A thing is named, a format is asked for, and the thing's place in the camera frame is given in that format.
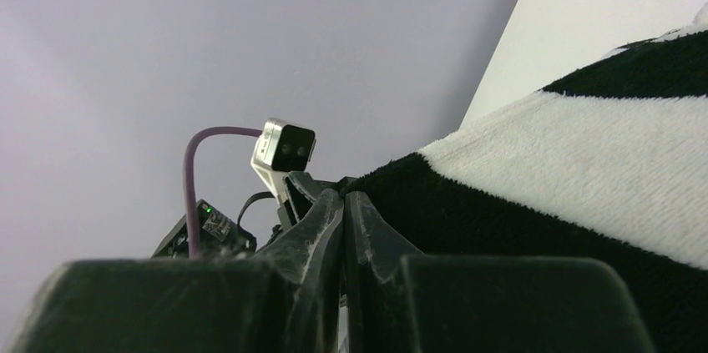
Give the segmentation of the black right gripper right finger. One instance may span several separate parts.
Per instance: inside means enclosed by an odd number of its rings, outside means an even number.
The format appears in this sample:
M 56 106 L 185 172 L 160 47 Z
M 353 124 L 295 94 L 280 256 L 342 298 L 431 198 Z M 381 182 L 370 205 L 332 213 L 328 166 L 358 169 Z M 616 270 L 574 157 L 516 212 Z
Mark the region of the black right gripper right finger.
M 426 255 L 345 198 L 352 352 L 651 352 L 625 283 L 592 259 Z

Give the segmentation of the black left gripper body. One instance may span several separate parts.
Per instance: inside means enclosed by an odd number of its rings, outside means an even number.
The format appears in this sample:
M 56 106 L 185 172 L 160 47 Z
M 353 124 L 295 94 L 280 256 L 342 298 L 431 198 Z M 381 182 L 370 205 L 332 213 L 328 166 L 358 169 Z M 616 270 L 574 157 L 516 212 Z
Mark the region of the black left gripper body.
M 265 242 L 270 245 L 278 239 L 290 225 L 300 222 L 319 194 L 324 189 L 340 191 L 353 182 L 353 177 L 344 177 L 337 182 L 313 179 L 305 172 L 290 172 L 284 177 L 286 199 L 276 211 L 278 223 L 272 228 L 271 237 Z M 214 205 L 204 199 L 196 203 L 200 226 L 200 254 L 206 259 L 239 257 L 252 255 L 258 251 L 257 238 L 243 228 L 241 221 L 245 211 L 255 202 L 271 199 L 269 191 L 251 195 L 242 206 L 237 219 L 230 219 Z M 153 259 L 186 259 L 189 257 L 189 238 L 186 218 L 182 217 L 160 241 L 151 255 Z

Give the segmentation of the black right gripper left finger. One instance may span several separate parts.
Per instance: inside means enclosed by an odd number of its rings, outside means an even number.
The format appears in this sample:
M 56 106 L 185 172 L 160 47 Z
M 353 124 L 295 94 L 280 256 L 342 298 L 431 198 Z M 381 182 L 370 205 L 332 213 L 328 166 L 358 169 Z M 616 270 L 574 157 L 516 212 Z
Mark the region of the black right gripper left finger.
M 14 352 L 334 352 L 343 203 L 239 260 L 80 260 L 33 298 Z

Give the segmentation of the black white striped pillowcase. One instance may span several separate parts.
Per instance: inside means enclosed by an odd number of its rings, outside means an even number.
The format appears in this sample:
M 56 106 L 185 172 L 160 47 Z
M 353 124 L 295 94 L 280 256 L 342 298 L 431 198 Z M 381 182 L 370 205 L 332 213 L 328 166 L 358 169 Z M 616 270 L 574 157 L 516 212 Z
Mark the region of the black white striped pillowcase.
M 438 254 L 589 257 L 661 352 L 707 349 L 707 11 L 357 179 Z

